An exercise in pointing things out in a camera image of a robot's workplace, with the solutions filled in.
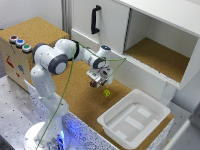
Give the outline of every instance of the brown box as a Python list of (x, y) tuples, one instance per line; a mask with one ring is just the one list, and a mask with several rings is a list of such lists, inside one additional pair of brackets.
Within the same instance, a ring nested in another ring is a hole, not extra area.
[(27, 86), (24, 79), (31, 81), (30, 71), (33, 67), (32, 53), (23, 53), (21, 49), (9, 43), (9, 38), (17, 35), (25, 40), (32, 48), (38, 43), (45, 43), (54, 47), (55, 42), (61, 38), (68, 39), (66, 32), (58, 29), (47, 21), (36, 17), (0, 31), (0, 51), (7, 75), (22, 86)]

